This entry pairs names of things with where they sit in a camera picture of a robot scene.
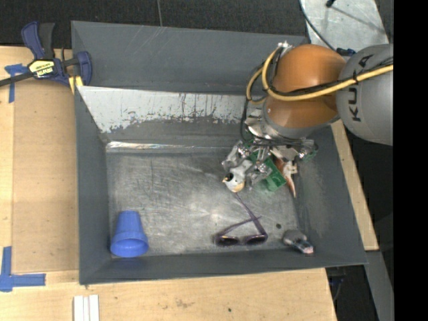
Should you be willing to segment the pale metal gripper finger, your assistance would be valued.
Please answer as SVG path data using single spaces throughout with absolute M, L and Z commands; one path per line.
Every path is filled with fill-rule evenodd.
M 234 146 L 221 165 L 226 173 L 233 169 L 245 173 L 248 170 L 248 149 L 245 146 Z
M 265 163 L 255 163 L 247 171 L 247 187 L 253 188 L 270 175 L 270 168 Z

